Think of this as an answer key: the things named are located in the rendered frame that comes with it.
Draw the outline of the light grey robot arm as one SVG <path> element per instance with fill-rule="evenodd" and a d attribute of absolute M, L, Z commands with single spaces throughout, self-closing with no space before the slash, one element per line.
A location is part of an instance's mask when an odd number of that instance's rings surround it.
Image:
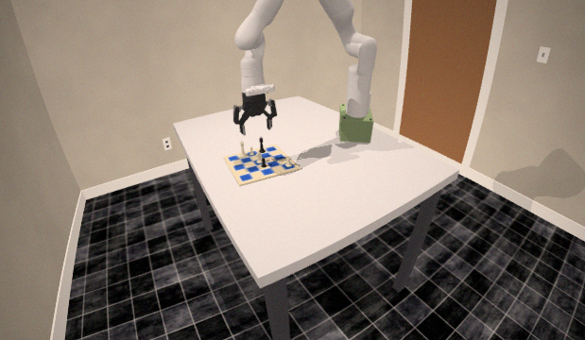
<path fill-rule="evenodd" d="M 246 50 L 245 57 L 241 60 L 241 87 L 246 96 L 275 92 L 273 84 L 265 84 L 263 75 L 263 29 L 272 23 L 283 2 L 284 0 L 257 0 L 252 12 L 235 34 L 236 46 Z M 359 34 L 354 28 L 352 0 L 319 2 L 332 21 L 346 52 L 359 59 L 358 64 L 351 65 L 348 69 L 346 113 L 354 118 L 365 117 L 370 112 L 370 83 L 377 51 L 376 40 Z"/>

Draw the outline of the blue and cream chessboard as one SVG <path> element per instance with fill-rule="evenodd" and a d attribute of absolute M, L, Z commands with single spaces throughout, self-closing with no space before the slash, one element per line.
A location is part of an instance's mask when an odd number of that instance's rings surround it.
<path fill-rule="evenodd" d="M 292 166 L 286 167 L 287 155 L 275 144 L 264 147 L 266 152 L 261 154 L 267 167 L 262 167 L 262 163 L 257 163 L 258 159 L 255 156 L 259 149 L 252 149 L 254 155 L 249 154 L 250 150 L 245 151 L 247 154 L 245 158 L 240 157 L 241 153 L 223 157 L 239 186 L 301 170 L 291 159 Z"/>

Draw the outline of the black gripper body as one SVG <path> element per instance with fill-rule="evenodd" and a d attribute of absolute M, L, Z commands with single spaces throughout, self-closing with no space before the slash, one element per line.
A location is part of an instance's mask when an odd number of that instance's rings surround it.
<path fill-rule="evenodd" d="M 265 109 L 267 106 L 265 93 L 252 95 L 252 96 L 246 96 L 245 93 L 242 93 L 242 98 L 243 98 L 243 105 L 242 106 L 243 106 L 243 111 L 245 113 L 248 113 L 248 111 L 251 107 L 254 108 L 254 112 L 250 115 L 250 117 L 260 116 L 262 114 L 262 112 L 258 109 L 258 107 L 261 106 Z"/>

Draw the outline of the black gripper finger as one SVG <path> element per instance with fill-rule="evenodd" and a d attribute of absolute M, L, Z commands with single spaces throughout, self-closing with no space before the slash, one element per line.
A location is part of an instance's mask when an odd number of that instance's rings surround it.
<path fill-rule="evenodd" d="M 240 132 L 243 135 L 246 135 L 246 131 L 245 131 L 245 122 L 249 119 L 250 115 L 254 112 L 254 108 L 251 107 L 248 111 L 248 113 L 243 112 L 242 117 L 239 120 L 239 112 L 243 109 L 243 106 L 233 106 L 233 122 L 236 125 L 239 125 L 240 127 Z M 245 115 L 247 115 L 245 117 Z"/>
<path fill-rule="evenodd" d="M 270 106 L 271 114 L 269 114 L 263 107 L 259 106 L 258 109 L 267 117 L 267 129 L 271 130 L 272 128 L 272 118 L 277 116 L 277 110 L 275 101 L 269 99 L 267 104 Z"/>

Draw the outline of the white chess king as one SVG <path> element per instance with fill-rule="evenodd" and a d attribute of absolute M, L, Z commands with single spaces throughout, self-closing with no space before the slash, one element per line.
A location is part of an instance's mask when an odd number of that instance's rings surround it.
<path fill-rule="evenodd" d="M 245 154 L 245 151 L 244 151 L 244 143 L 241 141 L 240 144 L 241 144 L 240 145 L 241 146 L 241 155 L 240 155 L 240 157 L 241 158 L 245 158 L 245 157 L 247 157 L 247 154 Z"/>

